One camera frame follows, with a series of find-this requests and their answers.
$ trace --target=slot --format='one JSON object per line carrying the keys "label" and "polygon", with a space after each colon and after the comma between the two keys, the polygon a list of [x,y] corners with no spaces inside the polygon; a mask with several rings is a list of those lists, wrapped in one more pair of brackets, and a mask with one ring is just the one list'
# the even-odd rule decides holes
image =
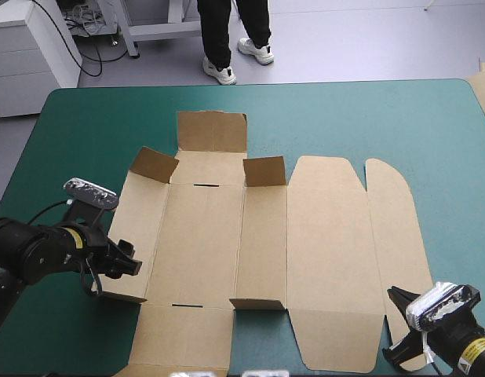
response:
{"label": "slot", "polygon": [[171,306],[178,306],[181,308],[202,308],[202,305],[187,305],[187,304],[171,304]]}
{"label": "slot", "polygon": [[194,186],[199,186],[199,187],[220,187],[220,185],[209,185],[209,184],[203,184],[203,183],[194,183]]}

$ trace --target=green table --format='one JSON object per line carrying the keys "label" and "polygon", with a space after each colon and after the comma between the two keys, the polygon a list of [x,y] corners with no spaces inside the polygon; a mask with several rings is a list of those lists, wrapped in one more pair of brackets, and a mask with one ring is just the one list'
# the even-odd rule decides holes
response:
{"label": "green table", "polygon": [[[414,193],[433,278],[477,286],[485,326],[485,116],[461,80],[59,90],[0,216],[29,219],[65,198],[61,186],[73,176],[118,191],[142,145],[174,155],[177,111],[206,109],[245,112],[249,155],[284,155],[288,178],[307,154],[344,156],[362,181],[369,157],[397,168]],[[86,297],[75,274],[50,276],[27,289],[0,331],[0,373],[114,373],[126,365],[138,312]],[[394,372],[379,359],[374,374]],[[236,314],[231,373],[251,368],[313,373],[286,313]]]}

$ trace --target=white sneaker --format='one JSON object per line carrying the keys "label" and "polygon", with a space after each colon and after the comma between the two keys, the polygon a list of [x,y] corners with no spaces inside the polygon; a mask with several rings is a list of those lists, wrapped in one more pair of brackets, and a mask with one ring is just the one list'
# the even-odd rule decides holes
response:
{"label": "white sneaker", "polygon": [[211,77],[214,77],[221,85],[232,85],[235,84],[235,75],[232,67],[227,67],[218,71],[213,63],[207,57],[204,57],[202,61],[202,69],[204,72]]}
{"label": "white sneaker", "polygon": [[253,55],[257,58],[258,63],[262,65],[270,64],[274,61],[274,54],[271,53],[270,45],[263,46],[261,49],[258,49],[253,44],[253,41],[249,38],[241,38],[237,42],[237,48],[241,53],[245,55]]}

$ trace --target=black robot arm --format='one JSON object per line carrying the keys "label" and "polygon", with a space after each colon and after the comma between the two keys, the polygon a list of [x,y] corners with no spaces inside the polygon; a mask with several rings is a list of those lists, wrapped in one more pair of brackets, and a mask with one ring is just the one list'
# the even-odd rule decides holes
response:
{"label": "black robot arm", "polygon": [[[0,218],[0,327],[23,289],[51,273],[80,273],[86,293],[100,295],[98,274],[118,279],[140,270],[133,245],[124,240],[115,244],[100,224],[102,214],[118,206],[116,194],[78,178],[64,188],[73,199],[63,221],[54,226]],[[86,282],[86,274],[93,281]]]}
{"label": "black robot arm", "polygon": [[389,289],[388,294],[410,329],[400,342],[383,350],[389,363],[400,367],[423,354],[427,342],[431,351],[452,367],[453,377],[485,377],[485,330],[472,313],[480,302],[477,289],[437,283],[423,295],[398,287]]}

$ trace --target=yellow label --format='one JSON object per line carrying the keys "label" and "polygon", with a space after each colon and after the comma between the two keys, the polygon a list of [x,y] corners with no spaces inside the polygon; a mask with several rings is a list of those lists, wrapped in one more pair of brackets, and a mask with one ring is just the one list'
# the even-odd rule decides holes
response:
{"label": "yellow label", "polygon": [[67,232],[71,234],[73,240],[75,241],[75,249],[82,249],[84,247],[84,243],[82,242],[82,238],[80,234],[78,234],[75,230],[71,228],[63,228]]}
{"label": "yellow label", "polygon": [[475,340],[462,353],[458,362],[459,369],[468,375],[475,360],[483,351],[485,351],[485,338]]}

